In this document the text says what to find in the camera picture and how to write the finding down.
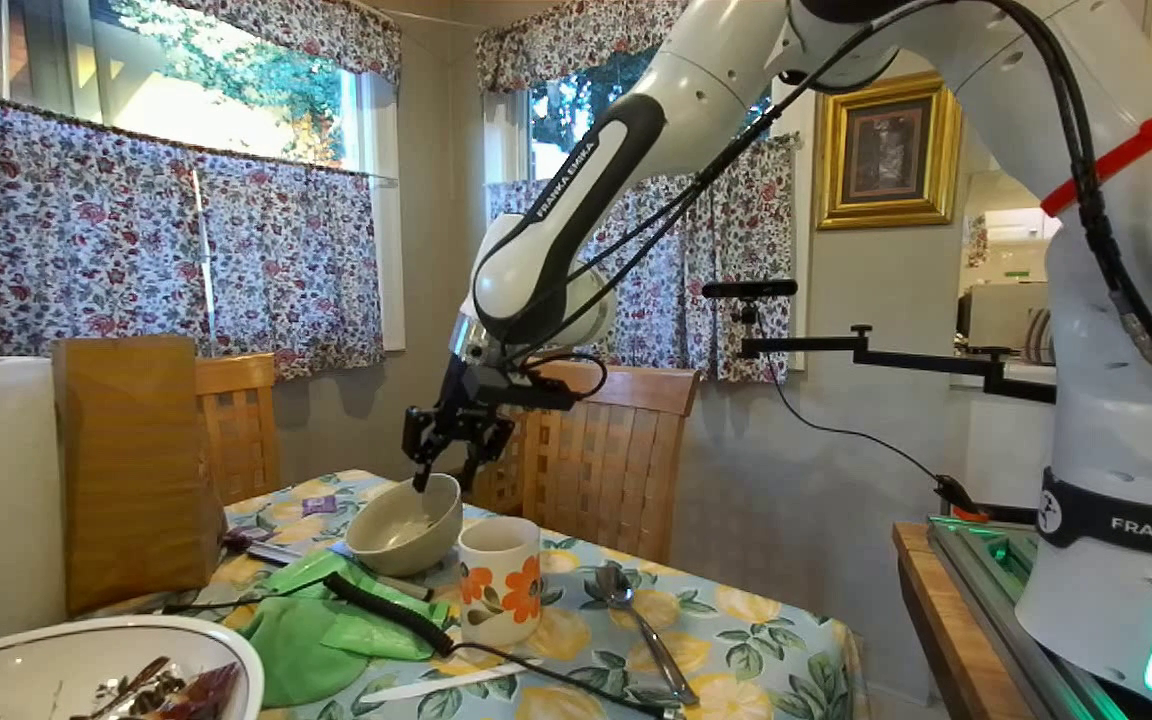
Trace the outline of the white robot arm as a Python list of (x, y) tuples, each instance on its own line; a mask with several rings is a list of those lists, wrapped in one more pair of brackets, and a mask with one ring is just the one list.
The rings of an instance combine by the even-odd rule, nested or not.
[(936, 69), (1000, 170), (1054, 219), (1051, 461), (1016, 619), (1061, 662), (1152, 701), (1152, 41), (1126, 0), (690, 0), (639, 83), (593, 124), (536, 206), (481, 246), (441, 399), (405, 428), (419, 466), (492, 457), (504, 405), (558, 405), (536, 372), (593, 333), (602, 285), (577, 262), (622, 185), (705, 187), (761, 132), (771, 79), (819, 92), (829, 228), (940, 210), (930, 124), (882, 111), (895, 56)]

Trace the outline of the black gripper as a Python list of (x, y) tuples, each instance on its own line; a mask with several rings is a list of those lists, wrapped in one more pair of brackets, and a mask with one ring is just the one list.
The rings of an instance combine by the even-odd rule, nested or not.
[(515, 419), (504, 407), (572, 407), (577, 393), (536, 368), (497, 368), (447, 361), (435, 407), (405, 414), (405, 457), (416, 466), (412, 487), (423, 491), (433, 466), (451, 440), (473, 440), (458, 466), (458, 486), (473, 487), (474, 472), (501, 461)]

